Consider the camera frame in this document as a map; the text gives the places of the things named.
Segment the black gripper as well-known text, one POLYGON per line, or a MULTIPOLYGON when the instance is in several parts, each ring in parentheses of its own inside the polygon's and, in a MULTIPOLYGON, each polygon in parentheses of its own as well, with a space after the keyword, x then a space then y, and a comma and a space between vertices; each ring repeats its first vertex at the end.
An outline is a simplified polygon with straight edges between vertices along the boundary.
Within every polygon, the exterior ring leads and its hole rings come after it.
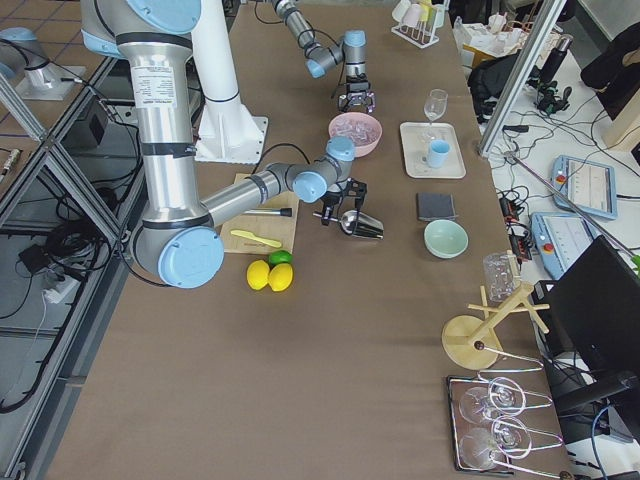
POLYGON ((345 92, 337 98, 337 108, 346 113, 356 108, 363 108, 368 114, 372 114, 376 108, 375 92, 365 73, 356 76, 347 76, 345 92))
POLYGON ((339 207, 348 198, 354 200, 356 218, 361 215, 367 194, 367 184, 353 178, 332 185, 321 197, 321 223, 328 226, 331 222, 338 222, 339 207))

